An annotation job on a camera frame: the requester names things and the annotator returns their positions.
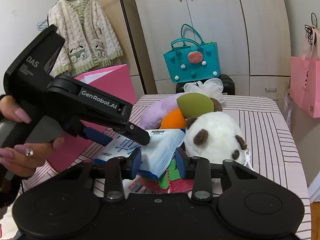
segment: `bed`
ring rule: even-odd
[[[138,124],[140,115],[146,107],[168,96],[170,95],[139,96],[132,109],[130,121]],[[226,101],[222,104],[223,112],[233,117],[242,129],[248,148],[252,152],[251,161],[254,170],[300,197],[305,206],[305,215],[297,236],[302,240],[311,239],[310,202],[303,167],[292,135],[277,104],[269,98],[261,97],[225,96],[225,98]],[[109,136],[116,134],[111,129],[107,129],[105,133]],[[93,158],[102,147],[92,143],[72,165]],[[25,188],[31,188],[56,174],[57,172],[46,163],[24,183]],[[103,186],[103,180],[96,182],[96,195],[102,196]],[[215,196],[222,193],[218,179],[213,179],[212,187]],[[124,181],[124,188],[127,194],[148,192],[139,178],[135,181]]]

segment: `panda plush toy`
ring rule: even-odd
[[[210,112],[186,121],[186,153],[221,164],[232,159],[246,165],[247,144],[240,127],[223,112]]]

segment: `black suitcase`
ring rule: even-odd
[[[236,87],[235,87],[235,83],[233,82],[233,80],[225,74],[221,74],[219,77],[219,79],[221,79],[222,83],[223,83],[223,92],[227,95],[232,95],[234,96],[236,94]],[[207,79],[203,79],[200,80],[202,83],[206,82]],[[176,86],[176,94],[178,93],[182,93],[184,92],[183,90],[183,86],[188,83],[188,82],[184,82],[184,83],[178,83]]]

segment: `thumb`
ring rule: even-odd
[[[16,103],[12,96],[0,100],[0,111],[3,116],[15,122],[30,123],[30,116]]]

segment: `black eye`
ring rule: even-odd
[[[233,158],[234,160],[238,159],[239,156],[240,156],[240,152],[239,152],[238,150],[235,150],[235,151],[233,152],[233,154],[232,154],[232,158]]]

